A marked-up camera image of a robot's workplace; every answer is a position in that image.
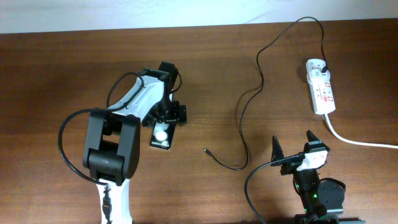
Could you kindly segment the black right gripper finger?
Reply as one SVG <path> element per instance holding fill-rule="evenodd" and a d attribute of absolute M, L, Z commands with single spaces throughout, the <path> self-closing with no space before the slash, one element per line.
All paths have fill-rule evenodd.
<path fill-rule="evenodd" d="M 316 135 L 314 135 L 311 130 L 306 132 L 308 143 L 304 145 L 304 152 L 318 152 L 327 151 L 330 152 L 330 148 L 321 140 L 319 140 Z"/>
<path fill-rule="evenodd" d="M 276 136 L 272 137 L 272 155 L 271 155 L 271 166 L 281 166 L 284 162 L 284 154 L 282 147 Z"/>

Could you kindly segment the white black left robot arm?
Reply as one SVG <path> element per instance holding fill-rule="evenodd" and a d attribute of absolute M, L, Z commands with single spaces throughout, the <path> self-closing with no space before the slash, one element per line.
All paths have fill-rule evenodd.
<path fill-rule="evenodd" d="M 96 181 L 102 223 L 133 222 L 129 181 L 139 163 L 141 127 L 153 130 L 150 146 L 169 150 L 176 126 L 187 123 L 186 107 L 173 99 L 180 77 L 174 64 L 138 75 L 118 102 L 89 116 L 82 163 Z"/>

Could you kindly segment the black Galaxy flip phone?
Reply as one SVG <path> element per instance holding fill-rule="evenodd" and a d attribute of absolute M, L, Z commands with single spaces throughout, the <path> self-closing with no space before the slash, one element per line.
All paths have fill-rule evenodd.
<path fill-rule="evenodd" d="M 150 147 L 169 151 L 175 131 L 175 124 L 156 123 L 150 139 Z"/>

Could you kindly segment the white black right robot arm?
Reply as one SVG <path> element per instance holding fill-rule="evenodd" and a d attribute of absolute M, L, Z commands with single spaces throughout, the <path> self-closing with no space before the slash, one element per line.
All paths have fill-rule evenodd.
<path fill-rule="evenodd" d="M 343 213 L 346 186 L 333 178 L 319 178 L 318 169 L 327 163 L 330 148 L 310 130 L 303 151 L 285 157 L 276 136 L 272 137 L 273 166 L 281 175 L 292 175 L 293 185 L 304 208 L 304 214 L 294 217 L 295 223 L 338 223 Z"/>

